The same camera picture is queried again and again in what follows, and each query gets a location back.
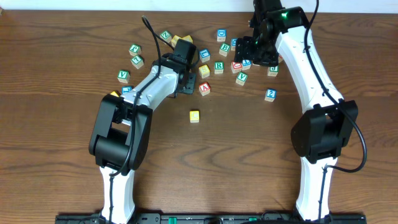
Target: yellow block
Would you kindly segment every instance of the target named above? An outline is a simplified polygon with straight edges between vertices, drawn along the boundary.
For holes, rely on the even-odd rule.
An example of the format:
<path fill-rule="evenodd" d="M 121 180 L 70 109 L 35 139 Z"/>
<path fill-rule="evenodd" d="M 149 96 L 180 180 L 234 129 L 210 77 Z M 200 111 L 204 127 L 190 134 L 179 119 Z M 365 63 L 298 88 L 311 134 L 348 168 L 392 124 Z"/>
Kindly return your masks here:
<path fill-rule="evenodd" d="M 192 37 L 190 35 L 186 35 L 185 37 L 182 37 L 182 39 L 193 43 Z"/>
<path fill-rule="evenodd" d="M 181 37 L 174 35 L 173 39 L 172 39 L 172 46 L 175 47 L 175 45 L 177 44 L 177 41 L 181 39 Z"/>
<path fill-rule="evenodd" d="M 189 120 L 191 123 L 198 123 L 199 122 L 199 111 L 190 111 L 189 112 Z"/>
<path fill-rule="evenodd" d="M 202 65 L 199 67 L 199 73 L 201 78 L 206 78 L 210 76 L 210 69 L 207 65 Z"/>
<path fill-rule="evenodd" d="M 120 96 L 120 93 L 119 93 L 118 91 L 113 91 L 113 92 L 111 93 L 111 95 L 116 96 L 116 97 L 119 97 L 119 96 Z"/>

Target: wooden table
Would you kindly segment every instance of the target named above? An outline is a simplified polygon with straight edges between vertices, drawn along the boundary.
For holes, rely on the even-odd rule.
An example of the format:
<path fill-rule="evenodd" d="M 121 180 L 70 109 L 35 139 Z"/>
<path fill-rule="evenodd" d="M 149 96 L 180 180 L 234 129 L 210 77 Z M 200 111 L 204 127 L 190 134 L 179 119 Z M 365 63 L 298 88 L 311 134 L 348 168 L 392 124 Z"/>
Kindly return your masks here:
<path fill-rule="evenodd" d="M 276 78 L 252 67 L 235 84 L 219 55 L 216 30 L 251 35 L 251 13 L 4 11 L 0 17 L 0 220 L 53 223 L 59 213 L 92 213 L 103 206 L 103 180 L 88 142 L 102 97 L 132 85 L 157 59 L 154 30 L 191 35 L 226 64 L 206 78 L 202 97 L 167 98 L 152 121 L 146 158 L 136 172 L 134 201 L 165 213 L 261 213 L 291 210 L 299 194 L 300 159 L 290 130 L 301 117 L 296 87 L 285 64 Z M 357 174 L 333 171 L 332 212 L 363 212 L 369 223 L 398 219 L 398 15 L 319 14 L 313 25 L 318 53 L 347 100 L 356 100 L 358 124 L 369 146 Z M 130 63 L 131 44 L 145 65 Z M 161 44 L 162 53 L 170 49 Z M 203 82 L 198 77 L 197 86 Z M 278 91 L 264 101 L 267 88 Z M 201 120 L 190 124 L 189 111 Z M 354 168 L 361 159 L 355 133 L 339 157 Z"/>

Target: wooden block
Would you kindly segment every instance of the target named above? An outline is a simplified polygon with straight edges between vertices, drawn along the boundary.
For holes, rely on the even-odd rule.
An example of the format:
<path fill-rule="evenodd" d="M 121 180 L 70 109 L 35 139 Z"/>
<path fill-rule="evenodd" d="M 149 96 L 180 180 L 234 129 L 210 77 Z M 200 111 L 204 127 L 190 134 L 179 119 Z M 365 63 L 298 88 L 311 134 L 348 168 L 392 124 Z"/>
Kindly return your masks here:
<path fill-rule="evenodd" d="M 160 34 L 160 38 L 164 39 L 167 43 L 172 41 L 172 35 L 167 30 Z"/>
<path fill-rule="evenodd" d="M 186 35 L 185 37 L 182 37 L 183 40 L 186 40 L 188 42 L 191 42 L 193 44 L 192 37 L 190 35 Z"/>
<path fill-rule="evenodd" d="M 224 62 L 215 62 L 214 74 L 222 74 L 222 73 L 224 73 Z"/>
<path fill-rule="evenodd" d="M 278 63 L 281 63 L 281 62 L 283 62 L 283 61 L 284 61 L 284 58 L 282 58 L 282 56 L 279 55 L 279 57 L 278 57 Z"/>
<path fill-rule="evenodd" d="M 233 74 L 240 72 L 242 70 L 242 64 L 241 63 L 232 62 L 231 63 L 231 70 L 232 70 Z"/>
<path fill-rule="evenodd" d="M 275 77 L 276 75 L 278 75 L 278 71 L 279 71 L 279 67 L 278 66 L 268 67 L 267 75 Z"/>
<path fill-rule="evenodd" d="M 136 69 L 139 69 L 144 65 L 143 59 L 138 55 L 131 59 L 131 63 Z"/>
<path fill-rule="evenodd" d="M 273 102 L 276 98 L 276 90 L 268 89 L 266 93 L 266 101 Z"/>
<path fill-rule="evenodd" d="M 243 60 L 242 61 L 242 71 L 250 69 L 251 67 L 251 61 L 250 60 Z"/>
<path fill-rule="evenodd" d="M 131 54 L 131 56 L 136 56 L 136 55 L 140 55 L 141 54 L 141 47 L 138 46 L 137 44 L 133 44 L 131 45 L 129 52 Z"/>
<path fill-rule="evenodd" d="M 239 72 L 238 76 L 236 77 L 236 83 L 239 85 L 244 85 L 246 80 L 248 79 L 248 75 L 243 72 Z"/>
<path fill-rule="evenodd" d="M 199 111 L 189 111 L 189 120 L 191 123 L 199 123 Z"/>
<path fill-rule="evenodd" d="M 116 97 L 119 97 L 120 96 L 120 92 L 118 92 L 118 91 L 113 91 L 112 93 L 110 93 L 111 95 L 113 95 L 113 96 L 116 96 Z"/>
<path fill-rule="evenodd" d="M 181 37 L 174 35 L 173 39 L 172 39 L 172 46 L 175 47 L 175 45 L 177 44 L 177 41 L 181 39 Z"/>
<path fill-rule="evenodd" d="M 217 42 L 224 42 L 226 39 L 226 29 L 217 30 Z"/>
<path fill-rule="evenodd" d="M 238 38 L 232 38 L 231 39 L 231 50 L 235 50 L 235 48 L 236 48 L 236 40 L 237 40 Z"/>
<path fill-rule="evenodd" d="M 210 76 L 210 69 L 207 65 L 202 65 L 199 67 L 199 73 L 201 78 L 206 78 Z"/>
<path fill-rule="evenodd" d="M 207 49 L 203 49 L 199 52 L 200 60 L 202 63 L 207 62 L 210 60 L 210 52 Z"/>
<path fill-rule="evenodd" d="M 210 86 L 209 83 L 205 82 L 199 85 L 199 92 L 202 96 L 205 96 L 210 93 Z"/>
<path fill-rule="evenodd" d="M 124 86 L 122 87 L 122 94 L 128 93 L 132 90 L 132 86 Z"/>
<path fill-rule="evenodd" d="M 128 71 L 120 70 L 118 75 L 119 82 L 129 83 L 130 73 Z"/>
<path fill-rule="evenodd" d="M 229 44 L 223 43 L 223 44 L 221 44 L 219 53 L 220 53 L 220 55 L 226 57 L 228 55 L 230 49 L 231 49 L 231 46 Z"/>

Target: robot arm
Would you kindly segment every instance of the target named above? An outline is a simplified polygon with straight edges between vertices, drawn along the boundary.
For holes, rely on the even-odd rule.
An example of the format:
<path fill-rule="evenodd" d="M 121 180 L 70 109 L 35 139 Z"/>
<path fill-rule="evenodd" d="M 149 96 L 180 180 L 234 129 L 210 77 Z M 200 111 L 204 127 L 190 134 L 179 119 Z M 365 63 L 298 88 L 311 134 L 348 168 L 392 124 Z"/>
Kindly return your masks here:
<path fill-rule="evenodd" d="M 134 172 L 146 154 L 152 112 L 171 94 L 176 96 L 177 93 L 193 93 L 196 75 L 189 73 L 189 70 L 195 51 L 193 44 L 178 40 L 173 54 L 161 59 L 159 76 L 153 82 L 151 80 L 158 72 L 159 61 L 152 64 L 150 74 L 129 93 L 120 97 L 106 95 L 103 98 L 89 147 L 104 179 L 104 208 L 101 211 L 103 221 L 109 220 L 110 195 L 113 202 L 112 222 L 127 223 L 132 217 L 135 208 L 132 199 Z M 134 116 L 132 109 L 138 91 L 141 95 L 137 99 Z M 110 190 L 109 175 L 121 168 L 131 144 L 132 119 L 136 120 L 132 156 L 121 175 L 113 179 L 113 189 Z M 130 130 L 125 133 L 113 128 L 112 123 L 126 124 L 130 126 Z"/>
<path fill-rule="evenodd" d="M 300 193 L 296 209 L 302 220 L 317 220 L 323 169 L 335 165 L 341 148 L 346 146 L 352 125 L 323 90 L 304 51 L 304 36 L 308 20 L 300 7 L 284 9 L 279 0 L 254 0 L 255 13 L 250 26 L 252 37 L 236 42 L 235 62 L 243 59 L 265 66 L 278 65 L 284 58 L 300 96 L 303 116 L 291 132 L 292 144 L 301 157 Z M 311 32 L 308 33 L 310 56 L 330 95 L 349 115 L 356 119 L 358 108 L 354 101 L 345 102 L 329 79 L 317 54 Z M 328 193 L 331 170 L 326 174 L 321 218 L 329 214 Z"/>

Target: white arm segment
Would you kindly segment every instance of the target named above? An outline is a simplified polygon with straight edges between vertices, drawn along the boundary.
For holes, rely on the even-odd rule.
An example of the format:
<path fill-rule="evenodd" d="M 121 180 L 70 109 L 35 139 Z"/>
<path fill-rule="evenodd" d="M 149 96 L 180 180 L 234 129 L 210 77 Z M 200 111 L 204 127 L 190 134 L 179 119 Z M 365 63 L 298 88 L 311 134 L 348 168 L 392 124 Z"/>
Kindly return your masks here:
<path fill-rule="evenodd" d="M 286 33 L 280 33 L 277 38 L 276 48 L 278 53 L 284 58 L 290 73 L 292 74 L 294 84 L 297 87 L 302 105 L 302 113 L 312 110 L 313 106 L 319 104 L 321 107 L 333 105 L 333 102 L 325 95 L 311 68 L 307 54 L 304 52 L 303 26 L 288 29 Z M 322 82 L 329 89 L 330 95 L 338 101 L 343 96 L 332 84 L 325 68 L 318 56 L 317 50 L 312 39 L 312 32 L 308 33 L 308 46 L 310 46 L 310 55 L 314 62 Z M 304 220 L 317 220 L 319 213 L 319 199 L 322 186 L 323 169 L 326 164 L 335 165 L 337 158 L 331 157 L 321 159 L 316 164 L 311 164 L 305 158 L 301 158 L 301 184 L 300 194 L 298 196 L 296 207 Z M 329 214 L 328 194 L 330 188 L 331 172 L 329 169 L 326 174 L 325 188 L 323 190 L 323 202 L 321 218 Z"/>
<path fill-rule="evenodd" d="M 116 172 L 116 170 L 105 167 L 99 168 L 102 176 L 104 178 L 104 196 L 105 203 L 104 208 L 101 211 L 101 215 L 109 220 L 109 178 L 110 174 Z M 134 211 L 135 204 L 132 200 L 132 187 L 134 181 L 134 171 L 130 170 L 128 175 L 117 175 L 113 179 L 113 188 L 112 188 L 112 222 L 113 223 L 127 223 L 131 218 L 131 215 Z"/>
<path fill-rule="evenodd" d="M 315 104 L 319 104 L 321 107 L 333 105 L 326 95 L 322 96 L 323 90 L 311 68 L 307 54 L 303 51 L 304 34 L 304 26 L 294 27 L 288 29 L 288 32 L 284 34 L 280 33 L 276 41 L 278 53 L 284 58 L 297 87 L 303 113 L 313 109 Z M 308 33 L 308 46 L 310 46 L 311 58 L 322 82 L 329 89 L 330 95 L 338 102 L 339 99 L 343 99 L 343 96 L 336 90 L 322 65 L 313 44 L 311 31 Z"/>
<path fill-rule="evenodd" d="M 326 165 L 335 165 L 337 158 L 320 159 L 316 164 L 311 164 L 305 157 L 301 157 L 301 183 L 300 193 L 296 201 L 296 208 L 304 220 L 317 220 L 319 214 L 319 199 L 321 196 L 323 169 Z M 323 188 L 321 218 L 329 215 L 328 195 L 331 181 L 331 172 L 326 173 Z"/>
<path fill-rule="evenodd" d="M 129 93 L 121 95 L 124 101 L 133 104 L 135 95 L 146 83 L 148 83 L 157 73 L 158 66 L 151 68 L 150 74 Z M 159 77 L 154 80 L 142 93 L 137 101 L 137 105 L 146 105 L 155 110 L 159 104 L 174 93 L 178 85 L 178 75 L 171 68 L 162 66 Z M 139 117 L 136 118 L 136 129 L 141 124 Z M 123 124 L 131 125 L 130 121 L 123 120 Z M 105 203 L 101 215 L 109 220 L 109 174 L 116 172 L 109 167 L 100 168 L 104 178 Z M 134 212 L 134 202 L 132 200 L 132 186 L 134 181 L 134 171 L 130 170 L 127 176 L 117 175 L 113 179 L 113 223 L 127 223 Z"/>

